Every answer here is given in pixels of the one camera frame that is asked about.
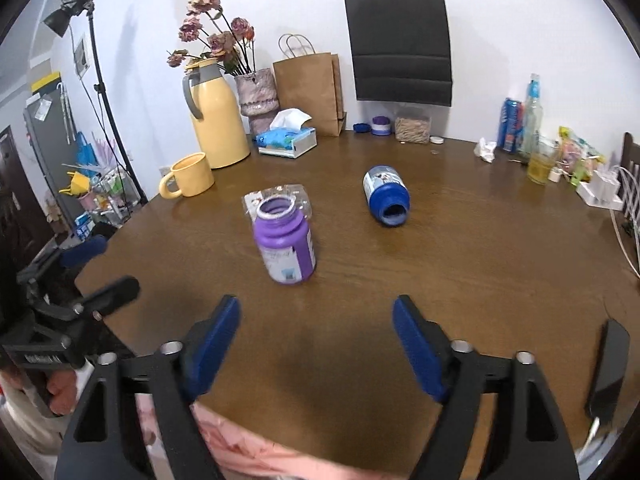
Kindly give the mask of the person's left hand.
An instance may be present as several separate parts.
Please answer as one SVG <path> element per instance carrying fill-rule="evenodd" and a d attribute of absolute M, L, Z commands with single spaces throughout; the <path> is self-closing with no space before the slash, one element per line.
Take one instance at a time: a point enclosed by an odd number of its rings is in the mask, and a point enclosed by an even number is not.
<path fill-rule="evenodd" d="M 17 367 L 11 365 L 1 370 L 1 378 L 12 388 L 27 392 L 32 383 Z M 58 416 L 69 415 L 77 404 L 77 374 L 74 370 L 55 370 L 46 385 L 50 394 L 49 410 Z"/>

